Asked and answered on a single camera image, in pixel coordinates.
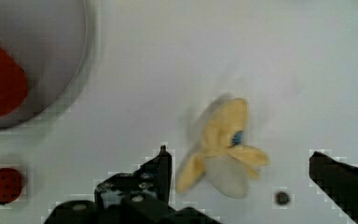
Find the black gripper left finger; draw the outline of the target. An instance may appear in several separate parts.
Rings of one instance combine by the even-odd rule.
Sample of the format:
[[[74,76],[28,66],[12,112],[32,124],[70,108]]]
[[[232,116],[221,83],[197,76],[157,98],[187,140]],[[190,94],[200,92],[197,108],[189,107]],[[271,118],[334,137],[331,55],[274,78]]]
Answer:
[[[94,199],[100,210],[118,206],[125,196],[148,194],[162,202],[170,196],[172,155],[162,145],[156,157],[142,164],[132,173],[118,173],[98,184]]]

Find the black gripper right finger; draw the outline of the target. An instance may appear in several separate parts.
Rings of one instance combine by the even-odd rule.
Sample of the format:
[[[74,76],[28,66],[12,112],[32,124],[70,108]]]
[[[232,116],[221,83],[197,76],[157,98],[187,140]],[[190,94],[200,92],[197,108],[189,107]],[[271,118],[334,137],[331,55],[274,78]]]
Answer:
[[[358,167],[316,151],[309,158],[309,177],[358,224]]]

